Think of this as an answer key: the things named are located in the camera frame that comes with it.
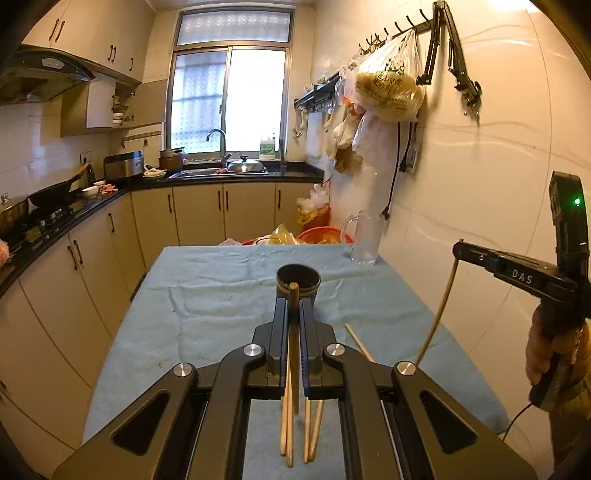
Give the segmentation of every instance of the blue tablecloth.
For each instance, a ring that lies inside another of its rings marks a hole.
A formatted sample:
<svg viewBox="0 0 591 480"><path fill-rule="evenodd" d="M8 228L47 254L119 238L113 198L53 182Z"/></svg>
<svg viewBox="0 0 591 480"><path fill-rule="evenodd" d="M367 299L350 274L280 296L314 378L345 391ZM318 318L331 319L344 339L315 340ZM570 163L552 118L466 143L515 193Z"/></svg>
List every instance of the blue tablecloth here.
<svg viewBox="0 0 591 480"><path fill-rule="evenodd" d="M415 358L433 314L380 258L358 267L344 245L165 248L107 356L84 440L175 364L202 367L249 343L255 327L272 320L275 273L289 263L320 273L315 317L334 327L339 342L355 347L345 330L349 323L377 362ZM437 329L421 369L492 430L506 428L503 406L445 327ZM297 419L293 469L278 455L280 411L280 402L253 402L244 478L344 478L336 401L327 402L317 460L308 465L301 461L302 415Z"/></svg>

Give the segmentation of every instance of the frosted glass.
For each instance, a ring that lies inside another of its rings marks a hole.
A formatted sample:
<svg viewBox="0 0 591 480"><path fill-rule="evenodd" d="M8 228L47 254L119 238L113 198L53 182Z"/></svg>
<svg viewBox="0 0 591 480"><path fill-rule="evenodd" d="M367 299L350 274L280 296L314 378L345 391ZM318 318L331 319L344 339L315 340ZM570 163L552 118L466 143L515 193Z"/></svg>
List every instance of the frosted glass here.
<svg viewBox="0 0 591 480"><path fill-rule="evenodd" d="M259 151L281 128L285 51L232 50L226 133L228 151Z"/></svg>
<svg viewBox="0 0 591 480"><path fill-rule="evenodd" d="M223 40L288 42L291 14L250 10L185 15L177 45Z"/></svg>
<svg viewBox="0 0 591 480"><path fill-rule="evenodd" d="M186 153L220 150L220 128L226 50L178 55L174 68L170 138L172 148L185 147Z"/></svg>

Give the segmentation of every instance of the silver bolt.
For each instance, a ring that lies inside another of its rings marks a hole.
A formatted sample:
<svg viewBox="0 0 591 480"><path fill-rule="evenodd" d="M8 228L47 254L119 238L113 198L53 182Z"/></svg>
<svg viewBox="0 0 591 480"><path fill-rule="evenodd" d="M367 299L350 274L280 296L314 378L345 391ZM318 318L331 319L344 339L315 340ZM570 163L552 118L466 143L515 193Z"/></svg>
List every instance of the silver bolt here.
<svg viewBox="0 0 591 480"><path fill-rule="evenodd" d="M343 353L345 353L345 347L340 343L331 343L328 347L326 347L326 351L331 356L341 356Z"/></svg>
<svg viewBox="0 0 591 480"><path fill-rule="evenodd" d="M257 356L262 352L262 347L255 343L251 343L250 345L246 345L244 347L244 354L248 356Z"/></svg>
<svg viewBox="0 0 591 480"><path fill-rule="evenodd" d="M400 372L401 375L414 375L417 371L417 367L414 366L412 362L400 362L396 365L396 369Z"/></svg>
<svg viewBox="0 0 591 480"><path fill-rule="evenodd" d="M186 377L193 371L191 364L176 364L173 368L173 373L177 377Z"/></svg>

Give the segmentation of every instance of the clear plastic jug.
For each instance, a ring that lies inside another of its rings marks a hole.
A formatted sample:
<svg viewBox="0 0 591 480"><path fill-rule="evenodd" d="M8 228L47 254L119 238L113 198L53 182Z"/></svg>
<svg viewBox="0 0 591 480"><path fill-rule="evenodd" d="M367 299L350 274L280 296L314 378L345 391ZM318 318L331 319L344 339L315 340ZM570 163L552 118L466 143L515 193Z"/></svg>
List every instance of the clear plastic jug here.
<svg viewBox="0 0 591 480"><path fill-rule="evenodd" d="M345 230L351 222L357 221L355 243L351 250L351 260L358 265L373 265L378 257L379 242L382 239L385 219L380 213L371 214L362 210L358 215L349 215L340 230L340 242L345 242Z"/></svg>

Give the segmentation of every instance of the pitcher handle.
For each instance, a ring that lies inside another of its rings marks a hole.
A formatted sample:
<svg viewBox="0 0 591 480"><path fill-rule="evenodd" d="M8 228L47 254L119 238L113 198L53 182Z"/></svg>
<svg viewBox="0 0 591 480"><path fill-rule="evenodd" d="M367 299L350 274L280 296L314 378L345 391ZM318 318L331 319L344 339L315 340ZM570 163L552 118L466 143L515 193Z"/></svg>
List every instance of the pitcher handle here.
<svg viewBox="0 0 591 480"><path fill-rule="evenodd" d="M340 230L340 242L342 244L346 244L347 240L345 239L345 231L347 230L349 224L354 220L359 220L359 215L349 215L343 224L343 228Z"/></svg>

